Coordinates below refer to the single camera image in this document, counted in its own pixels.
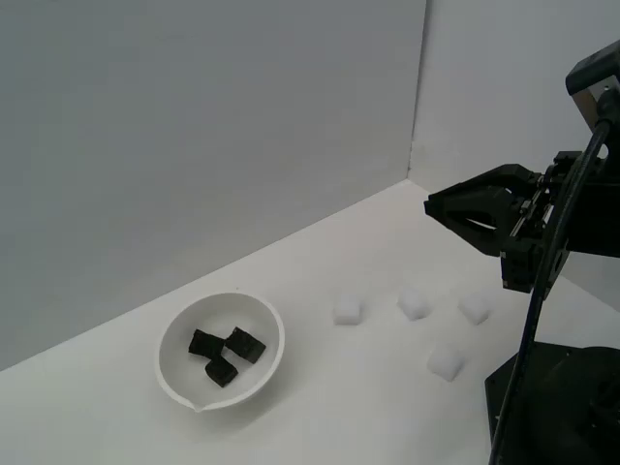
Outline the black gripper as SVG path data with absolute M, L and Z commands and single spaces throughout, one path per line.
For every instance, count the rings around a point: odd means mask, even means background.
M 425 213 L 486 256 L 501 258 L 503 287 L 529 293 L 542 261 L 543 237 L 578 151 L 560 151 L 545 173 L 505 164 L 431 194 Z M 595 162 L 567 225 L 546 287 L 571 252 L 619 256 L 619 174 Z

